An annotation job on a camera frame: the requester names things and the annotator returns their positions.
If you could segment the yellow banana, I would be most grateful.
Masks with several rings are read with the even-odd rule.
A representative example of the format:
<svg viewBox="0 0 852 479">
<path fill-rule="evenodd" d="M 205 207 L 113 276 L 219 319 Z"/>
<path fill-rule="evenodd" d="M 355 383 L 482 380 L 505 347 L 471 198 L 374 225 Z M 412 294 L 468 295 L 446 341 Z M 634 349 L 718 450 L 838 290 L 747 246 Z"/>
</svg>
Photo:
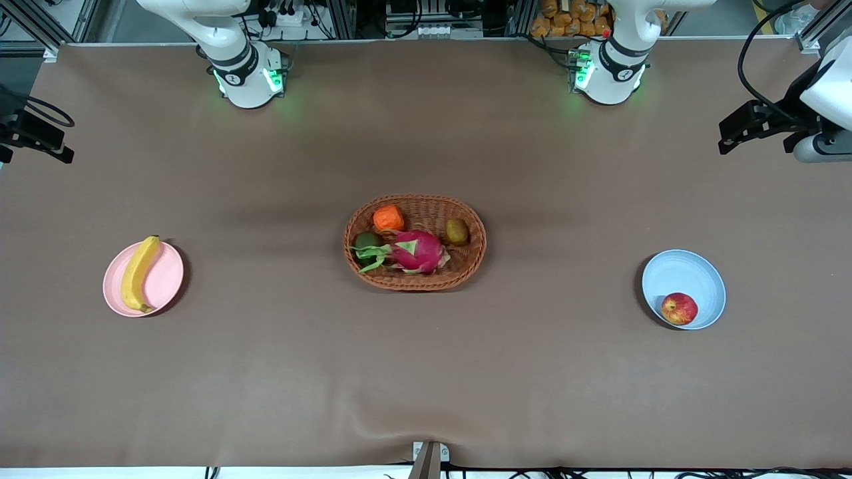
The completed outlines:
<svg viewBox="0 0 852 479">
<path fill-rule="evenodd" d="M 160 252 L 160 237 L 148 236 L 128 261 L 120 285 L 122 302 L 126 307 L 140 313 L 150 313 L 152 307 L 147 303 L 144 287 L 152 264 Z"/>
</svg>

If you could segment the red yellow apple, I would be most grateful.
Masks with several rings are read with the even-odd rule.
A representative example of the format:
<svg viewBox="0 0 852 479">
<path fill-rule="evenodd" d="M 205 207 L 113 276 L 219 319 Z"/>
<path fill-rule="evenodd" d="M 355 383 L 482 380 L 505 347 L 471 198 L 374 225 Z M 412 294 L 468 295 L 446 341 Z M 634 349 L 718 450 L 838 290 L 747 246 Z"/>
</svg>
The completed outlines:
<svg viewBox="0 0 852 479">
<path fill-rule="evenodd" d="M 663 298 L 660 306 L 662 318 L 671 325 L 689 325 L 699 315 L 699 306 L 690 295 L 672 292 Z"/>
</svg>

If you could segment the white sneaker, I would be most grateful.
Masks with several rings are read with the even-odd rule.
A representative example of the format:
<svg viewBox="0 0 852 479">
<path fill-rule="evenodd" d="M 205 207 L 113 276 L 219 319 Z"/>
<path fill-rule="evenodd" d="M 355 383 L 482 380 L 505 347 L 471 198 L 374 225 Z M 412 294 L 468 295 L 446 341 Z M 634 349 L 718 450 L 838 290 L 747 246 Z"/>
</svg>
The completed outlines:
<svg viewBox="0 0 852 479">
<path fill-rule="evenodd" d="M 773 21 L 773 30 L 778 35 L 795 35 L 812 22 L 821 7 L 813 6 L 815 0 L 797 4 L 791 11 L 782 13 Z"/>
</svg>

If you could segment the light blue plate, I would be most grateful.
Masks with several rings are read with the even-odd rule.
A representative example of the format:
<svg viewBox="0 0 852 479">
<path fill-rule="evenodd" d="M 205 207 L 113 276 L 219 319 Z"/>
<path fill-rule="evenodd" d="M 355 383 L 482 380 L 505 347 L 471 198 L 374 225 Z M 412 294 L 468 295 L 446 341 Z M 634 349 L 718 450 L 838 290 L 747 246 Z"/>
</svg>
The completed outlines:
<svg viewBox="0 0 852 479">
<path fill-rule="evenodd" d="M 654 255 L 641 278 L 642 294 L 652 312 L 663 324 L 684 331 L 697 331 L 714 325 L 727 303 L 726 285 L 718 270 L 706 258 L 685 249 L 667 249 Z M 660 314 L 662 300 L 672 292 L 694 298 L 699 315 L 689 325 L 677 327 Z"/>
</svg>

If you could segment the pink plate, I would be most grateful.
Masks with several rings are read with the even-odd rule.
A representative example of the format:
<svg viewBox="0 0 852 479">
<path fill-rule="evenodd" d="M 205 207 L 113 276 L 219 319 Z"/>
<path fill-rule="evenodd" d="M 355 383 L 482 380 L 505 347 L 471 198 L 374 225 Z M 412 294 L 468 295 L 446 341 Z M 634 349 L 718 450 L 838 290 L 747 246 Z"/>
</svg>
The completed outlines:
<svg viewBox="0 0 852 479">
<path fill-rule="evenodd" d="M 146 305 L 151 307 L 147 313 L 131 309 L 122 299 L 121 284 L 124 271 L 140 242 L 124 248 L 110 261 L 103 277 L 103 297 L 113 312 L 124 317 L 140 318 L 157 315 L 177 297 L 184 283 L 185 267 L 182 256 L 170 243 L 160 242 L 156 257 L 147 272 L 141 288 Z"/>
</svg>

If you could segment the bag of orange items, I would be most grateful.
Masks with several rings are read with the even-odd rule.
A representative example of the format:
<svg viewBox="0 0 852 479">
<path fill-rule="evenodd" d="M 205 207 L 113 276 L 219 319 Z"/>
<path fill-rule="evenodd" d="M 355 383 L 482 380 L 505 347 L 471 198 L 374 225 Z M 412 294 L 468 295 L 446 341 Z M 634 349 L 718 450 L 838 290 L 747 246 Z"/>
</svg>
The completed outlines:
<svg viewBox="0 0 852 479">
<path fill-rule="evenodd" d="M 533 37 L 609 37 L 614 12 L 605 0 L 538 0 Z"/>
</svg>

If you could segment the white power strip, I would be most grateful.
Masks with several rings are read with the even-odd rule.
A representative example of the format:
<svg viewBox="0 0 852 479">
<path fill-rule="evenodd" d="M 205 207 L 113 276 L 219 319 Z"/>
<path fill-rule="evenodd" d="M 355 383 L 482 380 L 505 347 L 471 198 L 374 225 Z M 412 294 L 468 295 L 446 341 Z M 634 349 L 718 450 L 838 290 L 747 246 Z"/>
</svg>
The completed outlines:
<svg viewBox="0 0 852 479">
<path fill-rule="evenodd" d="M 261 28 L 319 27 L 325 0 L 252 0 Z"/>
</svg>

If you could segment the brown wicker basket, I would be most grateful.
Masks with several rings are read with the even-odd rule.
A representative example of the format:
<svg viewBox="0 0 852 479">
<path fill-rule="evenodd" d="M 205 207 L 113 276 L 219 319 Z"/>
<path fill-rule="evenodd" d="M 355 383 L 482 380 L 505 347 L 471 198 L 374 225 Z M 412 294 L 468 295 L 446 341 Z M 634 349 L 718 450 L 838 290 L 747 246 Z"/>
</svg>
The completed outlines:
<svg viewBox="0 0 852 479">
<path fill-rule="evenodd" d="M 376 231 L 372 216 L 376 209 L 395 204 L 401 210 L 407 226 L 422 222 L 424 227 L 445 241 L 445 222 L 451 218 L 463 220 L 469 229 L 466 245 L 449 248 L 449 263 L 432 275 L 407 275 L 399 270 L 382 267 L 360 275 L 366 283 L 383 290 L 402 292 L 434 292 L 451 290 L 471 278 L 481 266 L 487 248 L 486 230 L 480 216 L 463 201 L 445 195 L 393 194 L 384 195 L 359 207 L 343 231 L 344 246 L 354 244 L 356 235 Z"/>
</svg>

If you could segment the grey control box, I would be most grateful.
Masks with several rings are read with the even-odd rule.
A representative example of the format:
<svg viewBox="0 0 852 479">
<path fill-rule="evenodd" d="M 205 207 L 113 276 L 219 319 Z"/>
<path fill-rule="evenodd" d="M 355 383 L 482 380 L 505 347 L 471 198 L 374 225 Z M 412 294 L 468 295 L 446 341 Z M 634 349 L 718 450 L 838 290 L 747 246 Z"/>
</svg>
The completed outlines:
<svg viewBox="0 0 852 479">
<path fill-rule="evenodd" d="M 481 39 L 484 0 L 380 0 L 379 24 L 390 39 Z"/>
</svg>

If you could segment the orange fruit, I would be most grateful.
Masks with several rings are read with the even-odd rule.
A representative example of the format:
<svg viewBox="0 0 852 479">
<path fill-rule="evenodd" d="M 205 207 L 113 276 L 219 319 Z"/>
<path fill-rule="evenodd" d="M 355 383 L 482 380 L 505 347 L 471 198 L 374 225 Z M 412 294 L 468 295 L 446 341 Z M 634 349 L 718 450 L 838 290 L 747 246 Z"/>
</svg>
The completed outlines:
<svg viewBox="0 0 852 479">
<path fill-rule="evenodd" d="M 374 210 L 372 225 L 377 232 L 401 231 L 405 228 L 405 218 L 396 204 L 386 204 Z"/>
</svg>

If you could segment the pink dragon fruit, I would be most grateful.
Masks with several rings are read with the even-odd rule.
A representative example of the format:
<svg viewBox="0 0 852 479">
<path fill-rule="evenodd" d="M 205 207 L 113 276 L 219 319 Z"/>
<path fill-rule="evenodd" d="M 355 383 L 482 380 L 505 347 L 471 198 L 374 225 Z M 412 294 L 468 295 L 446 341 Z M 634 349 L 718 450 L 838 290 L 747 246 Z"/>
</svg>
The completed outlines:
<svg viewBox="0 0 852 479">
<path fill-rule="evenodd" d="M 353 245 L 354 257 L 366 264 L 362 275 L 375 269 L 398 269 L 407 275 L 432 275 L 445 267 L 451 255 L 441 240 L 426 230 L 389 230 L 391 240 L 381 245 Z"/>
</svg>

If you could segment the brown tablecloth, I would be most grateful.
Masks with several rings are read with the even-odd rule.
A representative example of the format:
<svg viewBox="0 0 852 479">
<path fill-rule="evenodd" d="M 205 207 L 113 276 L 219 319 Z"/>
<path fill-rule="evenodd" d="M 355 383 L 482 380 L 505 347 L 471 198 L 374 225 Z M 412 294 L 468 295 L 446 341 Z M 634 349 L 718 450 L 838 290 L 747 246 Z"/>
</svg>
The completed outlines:
<svg viewBox="0 0 852 479">
<path fill-rule="evenodd" d="M 852 163 L 782 137 L 718 154 L 738 41 L 664 41 L 601 107 L 527 41 L 302 45 L 286 96 L 217 93 L 189 46 L 78 46 L 33 94 L 70 166 L 0 170 L 0 467 L 852 467 Z M 344 246 L 384 195 L 445 195 L 487 248 L 462 285 L 383 290 Z M 184 283 L 115 313 L 148 236 Z M 663 324 L 654 255 L 706 258 L 714 325 Z"/>
</svg>

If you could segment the aluminium frame profile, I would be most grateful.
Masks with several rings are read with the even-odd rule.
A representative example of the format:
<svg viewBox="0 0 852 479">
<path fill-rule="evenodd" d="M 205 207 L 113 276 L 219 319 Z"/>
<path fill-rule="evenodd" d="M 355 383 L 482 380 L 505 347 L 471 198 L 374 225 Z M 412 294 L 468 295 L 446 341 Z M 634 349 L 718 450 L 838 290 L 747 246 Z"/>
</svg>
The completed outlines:
<svg viewBox="0 0 852 479">
<path fill-rule="evenodd" d="M 824 53 L 834 41 L 852 31 L 852 0 L 805 0 L 817 9 L 815 18 L 796 35 L 800 51 Z"/>
<path fill-rule="evenodd" d="M 53 61 L 62 45 L 84 43 L 106 0 L 0 0 L 0 58 Z"/>
</svg>

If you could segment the metal table bracket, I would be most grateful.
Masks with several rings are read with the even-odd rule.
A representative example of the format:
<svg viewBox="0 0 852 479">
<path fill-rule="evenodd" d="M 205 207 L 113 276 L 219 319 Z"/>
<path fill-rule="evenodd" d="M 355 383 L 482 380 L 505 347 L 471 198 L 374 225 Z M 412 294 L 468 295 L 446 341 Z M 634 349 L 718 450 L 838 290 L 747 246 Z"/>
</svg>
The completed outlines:
<svg viewBox="0 0 852 479">
<path fill-rule="evenodd" d="M 449 446 L 444 443 L 414 442 L 413 467 L 408 479 L 442 479 L 442 466 L 449 462 Z"/>
</svg>

